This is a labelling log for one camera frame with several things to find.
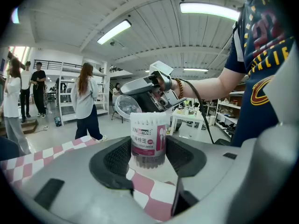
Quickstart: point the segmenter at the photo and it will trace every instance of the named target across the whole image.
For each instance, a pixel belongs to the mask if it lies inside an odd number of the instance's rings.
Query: ceiling light
[[[184,68],[184,70],[203,71],[203,72],[209,71],[208,69],[196,69],[196,68]]]
[[[226,17],[238,21],[240,12],[227,7],[198,2],[182,2],[179,4],[182,13],[201,13]]]
[[[11,14],[11,20],[13,23],[19,24],[18,8],[15,8]]]
[[[98,43],[103,45],[106,41],[114,37],[115,35],[119,34],[123,30],[128,29],[131,26],[131,23],[128,20],[124,20],[120,24],[118,24],[116,27],[112,28],[110,31],[108,31],[105,35],[103,35],[99,40]]]

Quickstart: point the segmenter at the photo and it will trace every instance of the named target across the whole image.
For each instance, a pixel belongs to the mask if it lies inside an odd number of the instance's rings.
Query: ceiling
[[[234,21],[214,15],[182,14],[181,1],[229,8],[243,0],[25,0],[20,24],[11,24],[2,42],[31,45],[106,60],[135,75],[145,75],[160,60],[173,77],[204,79],[222,71]],[[128,19],[132,26],[103,45],[97,40]],[[207,68],[209,72],[183,71]]]

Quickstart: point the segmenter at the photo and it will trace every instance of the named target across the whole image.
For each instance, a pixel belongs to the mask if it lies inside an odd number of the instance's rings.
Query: black cable
[[[202,114],[202,117],[204,118],[204,121],[205,121],[205,124],[206,124],[206,128],[209,132],[209,135],[210,135],[210,138],[211,138],[211,141],[212,143],[214,144],[214,141],[213,141],[213,138],[212,138],[212,135],[211,135],[211,131],[210,131],[210,127],[209,127],[209,124],[207,122],[207,119],[206,119],[206,114],[205,114],[205,109],[204,109],[204,106],[203,106],[203,103],[202,103],[202,100],[200,98],[200,95],[198,94],[198,91],[195,89],[195,87],[193,86],[193,84],[191,84],[189,81],[186,81],[186,80],[183,80],[183,79],[179,79],[181,81],[184,81],[186,82],[188,85],[190,85],[191,89],[193,90],[193,92],[195,93],[199,103],[200,103],[200,106],[199,106],[199,110],[201,111],[201,114]]]

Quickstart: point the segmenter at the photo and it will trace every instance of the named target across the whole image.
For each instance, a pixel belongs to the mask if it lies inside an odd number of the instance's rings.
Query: sneaker
[[[107,136],[106,135],[103,135],[103,138],[101,138],[100,140],[99,140],[99,142],[103,142],[103,141],[106,141],[107,140]]]

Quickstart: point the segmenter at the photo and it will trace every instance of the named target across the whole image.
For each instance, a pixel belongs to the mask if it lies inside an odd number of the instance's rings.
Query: checkered cloth
[[[0,167],[7,181],[16,188],[20,188],[32,175],[64,152],[96,143],[97,141],[92,137],[84,136],[34,154],[1,161]],[[171,207],[176,191],[173,183],[164,183],[147,178],[131,168],[129,168],[127,173],[127,179],[134,184],[134,199],[149,216],[158,221],[170,219]]]

